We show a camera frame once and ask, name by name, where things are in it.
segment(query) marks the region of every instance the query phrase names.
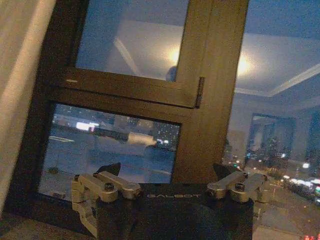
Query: window frame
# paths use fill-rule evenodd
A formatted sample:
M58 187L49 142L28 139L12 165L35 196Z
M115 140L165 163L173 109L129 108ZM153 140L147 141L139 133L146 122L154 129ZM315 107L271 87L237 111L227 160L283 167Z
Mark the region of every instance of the window frame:
M204 57L212 0L189 1L175 82L76 68L88 2L79 9L71 7L68 10L73 11L69 16L70 20L75 18L71 21L77 23L65 24L64 31L75 33L74 48L71 50L69 64L60 69L59 77L51 82L53 85L187 108L195 107L201 77L199 63Z
M212 164L220 162L223 155L248 0L235 0L233 4L212 1L209 26L205 30L205 52L203 60L197 63L200 75L206 79L200 107L195 109L55 84L72 61L73 45L79 34L75 30L79 23L77 17L80 9L88 4L80 0L56 1L42 44L27 123L5 211L89 234L70 206L37 195L48 144L48 124L53 114L50 107L52 101L178 123L181 127L172 182L209 183L216 179Z

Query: light fixture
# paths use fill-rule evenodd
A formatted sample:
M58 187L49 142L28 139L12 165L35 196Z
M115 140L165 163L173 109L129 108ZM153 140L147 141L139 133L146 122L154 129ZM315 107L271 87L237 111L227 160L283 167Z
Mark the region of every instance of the light fixture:
M179 54L180 54L180 49L179 48L174 48L170 53L169 53L169 58L174 66L178 64L179 60Z
M237 69L237 76L243 76L249 72L252 68L252 65L248 61L247 57L242 53L239 58L238 69Z

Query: window pane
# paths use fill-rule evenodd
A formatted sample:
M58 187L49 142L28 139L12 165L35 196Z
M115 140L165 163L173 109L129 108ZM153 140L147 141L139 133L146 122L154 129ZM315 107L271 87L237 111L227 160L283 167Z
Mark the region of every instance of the window pane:
M223 163L271 181L253 239L320 231L319 26L319 1L249 1Z
M177 124L57 104L39 193L71 200L76 174L121 163L119 176L135 183L169 183Z
M77 68L173 82L188 0L90 1Z

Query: street light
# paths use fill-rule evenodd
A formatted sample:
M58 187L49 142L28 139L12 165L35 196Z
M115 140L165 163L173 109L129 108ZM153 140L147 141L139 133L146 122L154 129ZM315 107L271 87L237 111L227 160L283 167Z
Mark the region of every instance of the street light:
M302 167L303 167L304 169L308 169L308 168L309 168L309 166L310 166L310 164L309 164L309 163L307 163L307 162L305 162L305 163L302 165Z

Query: screw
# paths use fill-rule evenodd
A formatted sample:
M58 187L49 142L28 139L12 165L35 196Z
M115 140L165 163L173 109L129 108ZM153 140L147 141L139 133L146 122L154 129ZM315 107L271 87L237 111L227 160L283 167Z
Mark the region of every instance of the screw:
M106 191L112 191L113 189L115 189L115 186L113 185L113 183L111 182L107 182L104 184L104 190Z
M74 178L73 178L73 180L75 180L75 181L78 182L79 176L80 176L79 174L75 175Z
M242 182L237 182L234 185L235 190L239 191L239 192L244 192L246 189L246 186L242 183Z

